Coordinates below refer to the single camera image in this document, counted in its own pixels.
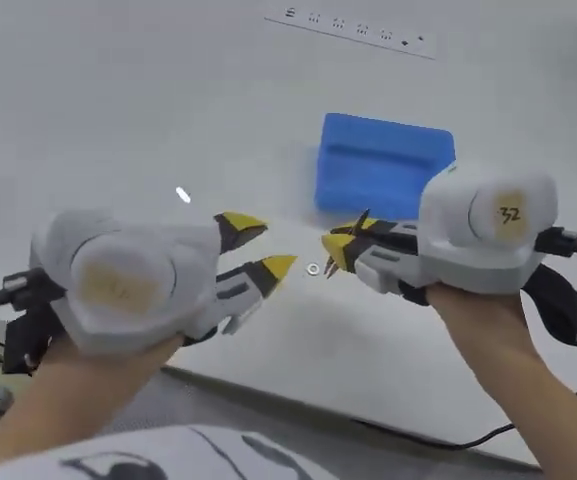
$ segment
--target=hand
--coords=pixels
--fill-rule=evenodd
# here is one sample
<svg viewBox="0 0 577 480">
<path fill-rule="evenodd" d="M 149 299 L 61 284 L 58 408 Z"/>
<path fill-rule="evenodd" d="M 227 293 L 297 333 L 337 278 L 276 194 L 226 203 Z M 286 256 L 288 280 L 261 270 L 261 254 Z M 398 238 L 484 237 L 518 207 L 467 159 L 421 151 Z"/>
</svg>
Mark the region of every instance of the hand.
<svg viewBox="0 0 577 480">
<path fill-rule="evenodd" d="M 473 362 L 490 363 L 509 357 L 541 362 L 530 338 L 519 294 L 477 295 L 433 285 L 427 295 L 471 368 L 474 369 Z"/>
</svg>

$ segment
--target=black handle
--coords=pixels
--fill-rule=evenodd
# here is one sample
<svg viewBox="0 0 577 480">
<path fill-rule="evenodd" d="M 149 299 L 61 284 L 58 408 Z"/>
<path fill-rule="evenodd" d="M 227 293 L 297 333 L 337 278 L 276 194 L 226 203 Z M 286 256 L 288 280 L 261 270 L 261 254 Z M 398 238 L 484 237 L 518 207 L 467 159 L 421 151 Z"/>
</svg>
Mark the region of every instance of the black handle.
<svg viewBox="0 0 577 480">
<path fill-rule="evenodd" d="M 399 282 L 402 296 L 427 306 L 426 288 Z M 539 312 L 548 333 L 556 340 L 577 347 L 577 290 L 568 280 L 546 265 L 539 265 L 522 288 Z"/>
</svg>

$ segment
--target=power strip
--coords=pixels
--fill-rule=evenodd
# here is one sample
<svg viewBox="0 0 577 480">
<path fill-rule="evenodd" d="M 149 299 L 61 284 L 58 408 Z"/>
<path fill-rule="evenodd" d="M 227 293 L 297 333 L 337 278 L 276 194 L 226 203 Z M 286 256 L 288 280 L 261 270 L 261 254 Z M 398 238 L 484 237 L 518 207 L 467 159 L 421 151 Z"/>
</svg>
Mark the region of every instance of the power strip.
<svg viewBox="0 0 577 480">
<path fill-rule="evenodd" d="M 428 33 L 402 31 L 343 16 L 326 15 L 317 9 L 273 5 L 264 17 L 271 22 L 345 38 L 376 47 L 435 59 L 437 41 Z"/>
</svg>

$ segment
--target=white table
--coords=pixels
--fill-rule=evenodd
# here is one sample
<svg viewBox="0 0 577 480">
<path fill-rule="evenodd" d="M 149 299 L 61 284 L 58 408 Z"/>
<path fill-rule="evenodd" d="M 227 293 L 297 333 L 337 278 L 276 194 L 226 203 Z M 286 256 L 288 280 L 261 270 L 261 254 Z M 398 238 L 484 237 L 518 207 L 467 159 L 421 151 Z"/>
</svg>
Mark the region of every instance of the white table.
<svg viewBox="0 0 577 480">
<path fill-rule="evenodd" d="M 182 352 L 180 365 L 470 440 L 504 418 L 433 313 L 347 276 L 304 273 L 324 260 L 317 237 L 328 221 L 312 207 L 322 120 L 339 111 L 445 128 L 462 164 L 547 168 L 560 184 L 561 220 L 577 229 L 577 2 L 316 3 L 418 25 L 438 35 L 438 59 L 266 23 L 261 0 L 0 0 L 0 281 L 24 268 L 32 226 L 50 212 L 108 206 L 182 221 L 181 185 L 206 212 L 271 221 L 274 230 L 231 262 L 301 258 L 254 324 Z M 577 260 L 556 264 L 577 286 Z M 577 350 L 529 316 L 553 370 L 577 386 Z M 482 450 L 534 461 L 516 434 Z"/>
</svg>

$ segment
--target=blue foam block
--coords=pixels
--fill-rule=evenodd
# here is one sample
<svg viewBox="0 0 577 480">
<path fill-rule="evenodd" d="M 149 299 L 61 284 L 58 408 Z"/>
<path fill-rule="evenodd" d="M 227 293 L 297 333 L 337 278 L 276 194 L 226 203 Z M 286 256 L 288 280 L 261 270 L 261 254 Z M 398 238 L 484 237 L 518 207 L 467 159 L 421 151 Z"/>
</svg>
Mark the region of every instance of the blue foam block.
<svg viewBox="0 0 577 480">
<path fill-rule="evenodd" d="M 329 113 L 317 160 L 323 211 L 415 220 L 426 183 L 455 161 L 450 132 Z"/>
</svg>

